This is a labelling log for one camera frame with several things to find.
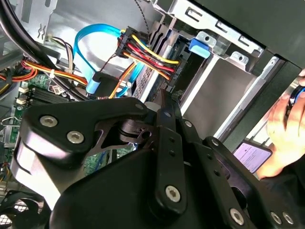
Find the orange wire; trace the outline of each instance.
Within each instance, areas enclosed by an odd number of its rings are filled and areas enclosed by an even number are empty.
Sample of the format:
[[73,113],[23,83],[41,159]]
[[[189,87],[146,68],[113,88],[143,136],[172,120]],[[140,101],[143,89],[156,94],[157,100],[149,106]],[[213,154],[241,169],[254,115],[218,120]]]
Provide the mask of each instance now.
[[[30,80],[30,79],[34,78],[35,76],[37,76],[37,73],[38,73],[37,70],[32,69],[31,72],[26,74],[26,75],[13,76],[12,81],[13,82],[21,82],[21,81]],[[2,75],[0,75],[0,79],[6,80],[6,78],[3,77]]]
[[126,70],[126,72],[124,73],[124,75],[122,75],[120,81],[118,82],[118,84],[116,85],[115,89],[113,90],[113,92],[111,93],[111,95],[109,96],[110,99],[112,99],[116,93],[116,90],[119,88],[121,82],[126,78],[126,76],[132,71],[132,69],[134,69],[135,67],[135,63],[132,63],[132,65],[129,66],[129,68]]
[[[28,62],[28,61],[25,61],[24,63],[25,63],[25,64],[28,63],[28,64],[30,64],[30,65],[33,65],[34,67],[41,68],[41,69],[46,70],[46,71],[51,71],[50,68],[41,66],[41,65],[39,65],[39,64],[35,64],[35,63],[32,63],[32,62]],[[69,77],[72,78],[72,80],[73,80],[73,79],[74,79],[74,80],[76,79],[76,80],[80,81],[81,83],[83,83],[84,85],[87,85],[87,84],[88,84],[87,81],[86,81],[83,77],[80,77],[80,76],[77,76],[77,75],[74,75],[74,74],[71,74],[71,73],[66,73],[66,72],[62,72],[62,71],[58,71],[58,70],[55,70],[54,73],[55,73],[55,74],[56,74],[56,73],[59,73],[59,74],[64,74],[64,75],[66,75],[66,76],[69,76]]]

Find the blue clip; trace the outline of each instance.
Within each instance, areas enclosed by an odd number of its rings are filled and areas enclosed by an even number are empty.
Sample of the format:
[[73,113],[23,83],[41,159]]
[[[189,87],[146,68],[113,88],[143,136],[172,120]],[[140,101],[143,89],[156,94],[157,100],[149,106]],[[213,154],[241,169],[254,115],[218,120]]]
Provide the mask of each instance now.
[[191,40],[189,51],[196,53],[197,55],[205,59],[209,58],[209,56],[211,55],[211,53],[209,52],[209,46],[195,38]]

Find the smartphone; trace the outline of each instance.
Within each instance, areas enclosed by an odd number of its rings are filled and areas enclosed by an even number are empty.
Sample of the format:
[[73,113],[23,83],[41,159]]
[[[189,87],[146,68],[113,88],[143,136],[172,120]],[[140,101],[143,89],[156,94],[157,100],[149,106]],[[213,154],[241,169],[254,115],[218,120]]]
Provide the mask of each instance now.
[[243,141],[233,154],[251,173],[255,173],[271,157],[272,151],[252,142]]

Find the screw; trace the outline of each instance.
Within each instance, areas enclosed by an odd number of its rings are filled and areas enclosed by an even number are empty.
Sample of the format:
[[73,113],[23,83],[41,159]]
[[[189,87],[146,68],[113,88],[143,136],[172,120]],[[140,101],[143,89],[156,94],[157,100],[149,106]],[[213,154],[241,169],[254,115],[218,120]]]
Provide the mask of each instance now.
[[67,139],[73,144],[80,144],[84,141],[84,135],[78,131],[70,131],[67,134]]
[[188,127],[192,127],[192,124],[191,124],[189,121],[185,121],[185,124],[186,124]]
[[238,224],[238,225],[243,225],[244,224],[244,218],[240,212],[234,208],[230,209],[230,215],[232,219]]
[[283,216],[284,218],[286,219],[286,221],[289,223],[289,224],[293,224],[294,221],[292,220],[292,218],[286,213],[286,212],[283,212]]
[[141,110],[144,109],[140,104],[136,104],[135,106],[136,106],[137,108],[141,109]]
[[178,191],[177,188],[175,188],[174,186],[167,186],[166,189],[165,189],[165,193],[166,193],[166,196],[172,201],[172,202],[179,202],[180,201],[180,192]]
[[212,143],[215,145],[215,146],[219,146],[218,142],[214,139],[212,139]]
[[45,115],[40,118],[40,123],[46,127],[55,127],[57,125],[57,120],[53,116]]
[[164,112],[164,114],[165,114],[167,117],[171,117],[171,114],[168,113],[168,112]]
[[277,222],[278,224],[282,224],[281,218],[279,218],[279,216],[275,212],[272,211],[271,216],[275,220],[275,222]]

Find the green circuit board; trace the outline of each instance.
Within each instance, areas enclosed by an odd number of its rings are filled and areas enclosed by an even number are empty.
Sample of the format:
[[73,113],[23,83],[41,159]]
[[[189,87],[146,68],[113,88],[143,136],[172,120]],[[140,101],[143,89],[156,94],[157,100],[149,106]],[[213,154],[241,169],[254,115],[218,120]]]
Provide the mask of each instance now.
[[[27,81],[27,82],[22,82],[24,87],[28,87],[30,85],[34,85],[36,87],[39,87],[41,89],[44,90],[48,90],[49,85],[50,85],[50,79],[44,75],[44,74],[40,74],[38,76],[36,76],[35,78]],[[26,110],[27,108],[22,106],[22,105],[16,105],[15,107],[15,113],[14,116],[18,119],[22,118],[23,112]],[[20,121],[13,119],[13,121],[11,121],[12,125],[20,125]],[[17,139],[18,139],[18,134],[19,134],[19,127],[12,127],[11,129],[11,134],[10,134],[10,143],[15,144]],[[12,157],[12,153],[13,153],[13,148],[8,148],[5,151],[5,160],[6,161],[11,161],[11,157]],[[118,149],[117,150],[117,157],[120,158],[122,156],[124,156],[125,154],[131,152],[133,149],[131,146],[127,146],[125,148],[122,149]],[[105,165],[107,165],[108,163],[108,154],[109,151],[105,152],[103,155],[103,152],[100,152],[96,155],[93,156],[89,156],[85,159],[84,161],[84,173],[85,175],[89,175],[91,173],[93,173],[96,169],[99,169],[101,167],[104,167]]]
[[[37,75],[35,78],[33,78],[31,80],[28,80],[26,82],[22,82],[22,84],[24,84],[23,86],[34,85],[34,86],[37,86],[39,88],[47,90],[49,85],[50,85],[50,79],[49,79],[48,76],[46,76],[44,74],[40,74],[40,75]],[[15,109],[14,116],[18,119],[21,119],[24,109],[25,108],[23,106],[17,105],[16,109]],[[16,119],[14,119],[12,124],[13,125],[20,125],[20,121],[17,121]],[[17,137],[18,137],[18,132],[19,132],[19,127],[13,127],[12,128],[11,134],[10,134],[10,143],[12,143],[12,144],[16,143]]]

